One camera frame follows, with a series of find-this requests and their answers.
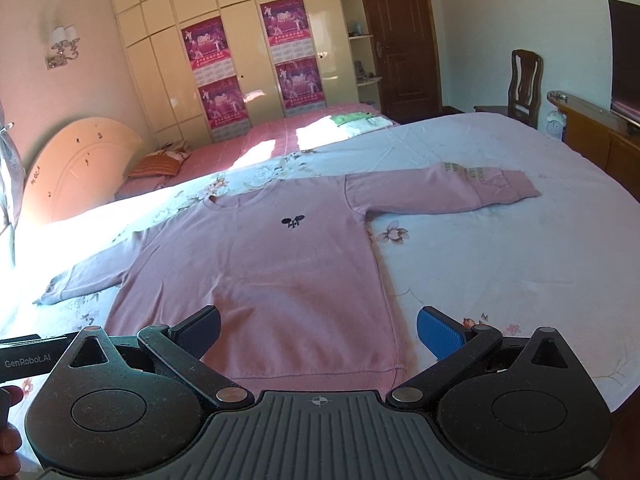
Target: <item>headboard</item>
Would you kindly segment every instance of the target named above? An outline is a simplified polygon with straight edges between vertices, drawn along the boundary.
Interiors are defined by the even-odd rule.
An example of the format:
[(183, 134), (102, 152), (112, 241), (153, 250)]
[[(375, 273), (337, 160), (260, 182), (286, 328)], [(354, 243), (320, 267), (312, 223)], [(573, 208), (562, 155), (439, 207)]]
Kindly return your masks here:
[(113, 201), (148, 146), (128, 126), (92, 117), (71, 123), (43, 148), (24, 188), (18, 230), (65, 220)]

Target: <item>curtain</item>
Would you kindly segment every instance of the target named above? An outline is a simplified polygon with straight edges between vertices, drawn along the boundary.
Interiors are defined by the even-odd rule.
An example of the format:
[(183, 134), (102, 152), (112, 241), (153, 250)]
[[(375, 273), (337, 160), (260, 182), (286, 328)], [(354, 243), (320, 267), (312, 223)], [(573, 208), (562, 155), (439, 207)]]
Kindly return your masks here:
[(8, 130), (12, 123), (4, 124), (4, 110), (0, 103), (0, 235), (9, 237), (9, 258), (15, 265), (14, 232), (20, 217), (25, 173), (20, 155)]

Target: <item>sweatshirt sleeve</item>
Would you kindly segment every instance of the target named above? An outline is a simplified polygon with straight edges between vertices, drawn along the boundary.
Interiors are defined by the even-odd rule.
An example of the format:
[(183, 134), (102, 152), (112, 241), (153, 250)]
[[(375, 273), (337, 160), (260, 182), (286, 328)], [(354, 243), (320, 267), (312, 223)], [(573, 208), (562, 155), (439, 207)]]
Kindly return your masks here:
[(441, 162), (420, 170), (348, 174), (345, 195), (360, 214), (443, 214), (510, 204), (540, 192), (521, 171)]
[(122, 283), (140, 251), (159, 233), (163, 223), (145, 231), (135, 232), (126, 240), (90, 256), (57, 275), (50, 281), (44, 294), (34, 303), (56, 304)]

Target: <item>poster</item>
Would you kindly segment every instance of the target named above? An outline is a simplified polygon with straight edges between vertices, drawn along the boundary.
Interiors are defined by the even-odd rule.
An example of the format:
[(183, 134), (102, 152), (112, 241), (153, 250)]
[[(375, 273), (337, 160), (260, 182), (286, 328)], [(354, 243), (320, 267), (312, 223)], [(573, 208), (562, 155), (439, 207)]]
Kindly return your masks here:
[(275, 0), (260, 10), (275, 64), (316, 54), (302, 0)]
[(324, 108), (324, 92), (316, 57), (305, 57), (276, 65), (287, 117)]
[(184, 28), (182, 39), (197, 86), (236, 74), (219, 16)]
[(244, 135), (251, 128), (236, 76), (198, 88), (215, 142)]

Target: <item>triangular cutout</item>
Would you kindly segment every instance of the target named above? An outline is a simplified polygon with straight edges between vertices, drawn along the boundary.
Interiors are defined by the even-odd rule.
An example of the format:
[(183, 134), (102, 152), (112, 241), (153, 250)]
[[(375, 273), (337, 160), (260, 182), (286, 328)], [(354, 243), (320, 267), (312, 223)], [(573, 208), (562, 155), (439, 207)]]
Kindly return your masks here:
[(96, 337), (88, 337), (84, 340), (70, 366), (72, 368), (80, 368), (83, 366), (102, 365), (107, 361), (107, 356), (102, 351), (98, 339)]
[(562, 357), (556, 342), (553, 339), (543, 339), (533, 355), (531, 362), (535, 365), (549, 366), (553, 368), (568, 368)]

